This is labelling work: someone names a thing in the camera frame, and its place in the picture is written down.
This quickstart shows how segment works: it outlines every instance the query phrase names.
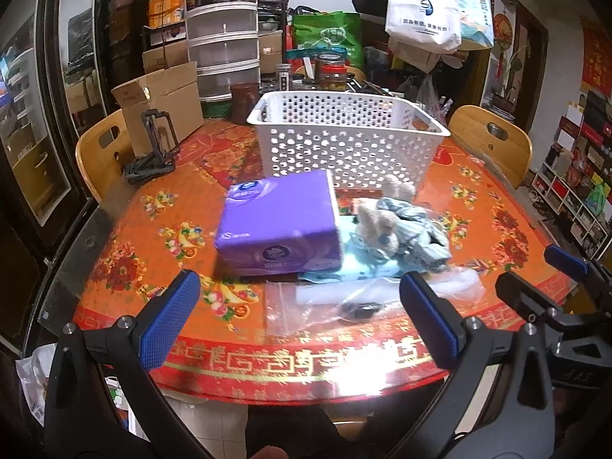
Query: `tiled floor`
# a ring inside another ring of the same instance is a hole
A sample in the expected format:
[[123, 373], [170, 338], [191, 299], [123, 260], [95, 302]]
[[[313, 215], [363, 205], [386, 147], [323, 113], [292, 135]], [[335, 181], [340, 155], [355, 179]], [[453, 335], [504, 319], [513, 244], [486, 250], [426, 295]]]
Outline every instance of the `tiled floor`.
[[174, 412], [215, 459], [246, 459], [247, 406], [207, 401], [199, 404], [166, 397]]

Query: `wooden chair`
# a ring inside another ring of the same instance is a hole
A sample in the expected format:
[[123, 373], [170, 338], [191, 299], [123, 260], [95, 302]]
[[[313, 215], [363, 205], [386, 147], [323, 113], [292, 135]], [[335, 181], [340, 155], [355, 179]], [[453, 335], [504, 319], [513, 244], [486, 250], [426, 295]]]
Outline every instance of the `wooden chair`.
[[449, 131], [469, 148], [489, 156], [514, 188], [527, 176], [533, 156], [531, 140], [514, 124], [488, 110], [465, 105], [452, 116]]
[[134, 160], [123, 112], [118, 110], [83, 133], [76, 144], [76, 164], [91, 194], [102, 202], [122, 169]]

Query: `shopping bag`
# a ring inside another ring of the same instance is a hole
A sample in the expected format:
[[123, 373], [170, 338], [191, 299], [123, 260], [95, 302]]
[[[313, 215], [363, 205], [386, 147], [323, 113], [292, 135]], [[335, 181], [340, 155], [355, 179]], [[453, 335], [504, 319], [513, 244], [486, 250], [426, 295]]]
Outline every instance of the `shopping bag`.
[[361, 16], [355, 13], [294, 15], [294, 44], [300, 48], [332, 48], [341, 46], [348, 51], [353, 67], [363, 70], [361, 46]]
[[452, 54], [461, 44], [458, 0], [389, 0], [386, 32], [434, 54]]
[[491, 0], [458, 0], [461, 22], [460, 50], [493, 48]]
[[395, 38], [389, 38], [389, 49], [398, 59], [414, 65], [423, 72], [431, 72], [440, 59], [439, 54], [430, 53], [411, 44], [402, 43]]

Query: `blue logo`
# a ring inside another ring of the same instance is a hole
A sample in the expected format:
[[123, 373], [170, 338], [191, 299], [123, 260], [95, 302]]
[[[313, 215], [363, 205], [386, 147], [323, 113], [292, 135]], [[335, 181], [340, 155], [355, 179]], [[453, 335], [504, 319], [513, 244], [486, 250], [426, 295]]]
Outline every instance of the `blue logo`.
[[238, 189], [241, 191], [244, 191], [244, 190], [250, 190], [251, 188], [254, 188], [256, 186], [257, 186], [257, 181], [250, 181], [249, 183], [244, 183], [243, 185], [240, 185]]
[[276, 262], [277, 260], [283, 260], [289, 257], [289, 254], [289, 249], [286, 246], [274, 245], [266, 248], [261, 255], [264, 257], [264, 260]]
[[425, 15], [431, 15], [433, 13], [433, 5], [429, 0], [421, 0], [421, 7], [425, 11]]

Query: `round table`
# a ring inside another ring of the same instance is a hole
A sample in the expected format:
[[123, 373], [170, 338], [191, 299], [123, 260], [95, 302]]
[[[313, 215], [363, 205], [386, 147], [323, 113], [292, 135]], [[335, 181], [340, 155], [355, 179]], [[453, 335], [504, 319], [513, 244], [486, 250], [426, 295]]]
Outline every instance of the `round table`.
[[[406, 315], [327, 332], [266, 336], [265, 278], [233, 278], [218, 264], [213, 246], [226, 189], [261, 177], [255, 130], [207, 122], [181, 144], [175, 172], [130, 199], [94, 265], [74, 321], [95, 329], [136, 315], [187, 268], [200, 275], [201, 300], [164, 366], [151, 372], [162, 388], [240, 403], [300, 405], [390, 394], [442, 378], [445, 372]], [[354, 196], [338, 193], [341, 213]], [[454, 302], [461, 315], [477, 315], [491, 328], [516, 329], [520, 318], [495, 294], [497, 277], [509, 270], [557, 301], [569, 292], [569, 279], [543, 259], [550, 240], [484, 163], [451, 139], [438, 149], [417, 202], [433, 209], [448, 230], [452, 263], [478, 271], [487, 290], [478, 304]], [[223, 297], [227, 290], [231, 295]]]

